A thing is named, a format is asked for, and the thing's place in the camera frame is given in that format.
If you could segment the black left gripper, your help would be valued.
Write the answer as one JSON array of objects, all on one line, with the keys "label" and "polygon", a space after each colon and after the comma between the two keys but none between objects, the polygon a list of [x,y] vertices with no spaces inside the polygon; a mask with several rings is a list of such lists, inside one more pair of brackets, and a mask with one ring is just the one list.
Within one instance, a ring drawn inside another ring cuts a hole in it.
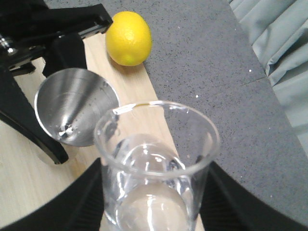
[{"label": "black left gripper", "polygon": [[112,19],[102,4],[50,9],[42,0],[0,2],[0,70],[30,72],[42,57],[43,75],[87,68],[83,39],[105,33]]}]

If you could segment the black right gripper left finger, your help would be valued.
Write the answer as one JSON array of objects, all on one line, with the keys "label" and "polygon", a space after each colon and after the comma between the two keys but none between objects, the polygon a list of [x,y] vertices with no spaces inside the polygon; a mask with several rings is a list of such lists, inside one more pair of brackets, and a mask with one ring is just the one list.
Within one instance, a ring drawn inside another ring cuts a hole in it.
[{"label": "black right gripper left finger", "polygon": [[98,231],[103,216],[102,165],[97,158],[68,188],[2,231]]}]

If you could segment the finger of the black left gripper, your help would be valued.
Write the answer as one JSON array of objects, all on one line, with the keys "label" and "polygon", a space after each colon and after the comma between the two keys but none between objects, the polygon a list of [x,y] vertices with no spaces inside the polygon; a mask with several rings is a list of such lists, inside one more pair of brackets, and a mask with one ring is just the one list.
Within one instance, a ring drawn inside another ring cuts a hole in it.
[{"label": "finger of the black left gripper", "polygon": [[0,67],[0,119],[32,141],[56,165],[68,160],[63,146],[41,128],[33,107],[5,66]]}]

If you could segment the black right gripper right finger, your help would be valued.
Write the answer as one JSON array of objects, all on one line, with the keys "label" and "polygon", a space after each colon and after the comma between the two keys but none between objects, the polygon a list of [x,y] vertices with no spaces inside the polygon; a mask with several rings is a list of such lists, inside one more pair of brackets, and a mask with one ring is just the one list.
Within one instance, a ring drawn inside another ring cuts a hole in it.
[{"label": "black right gripper right finger", "polygon": [[215,162],[200,208],[207,231],[306,231],[308,228],[253,196]]}]

